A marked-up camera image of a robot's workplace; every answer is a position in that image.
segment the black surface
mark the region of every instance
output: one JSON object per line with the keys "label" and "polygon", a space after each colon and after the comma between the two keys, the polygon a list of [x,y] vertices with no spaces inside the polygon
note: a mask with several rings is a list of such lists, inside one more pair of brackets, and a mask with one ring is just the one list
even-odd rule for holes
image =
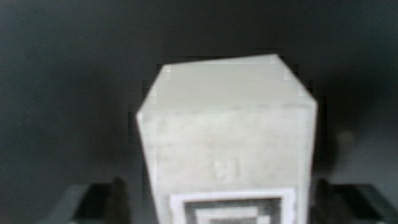
{"label": "black surface", "polygon": [[384,223],[398,223],[398,210],[375,187],[371,185],[359,185],[357,190],[361,191],[361,194],[366,197],[378,214],[382,215]]}
{"label": "black surface", "polygon": [[[0,219],[43,219],[71,184],[132,182],[153,223],[128,114],[160,64],[279,53],[320,102],[315,170],[398,205],[398,2],[0,1]],[[336,135],[357,145],[336,151]]]}
{"label": "black surface", "polygon": [[338,185],[336,193],[341,194],[355,219],[382,222],[382,216],[371,207],[370,201],[354,185]]}
{"label": "black surface", "polygon": [[105,219],[107,203],[112,196],[110,184],[92,184],[76,208],[73,219]]}

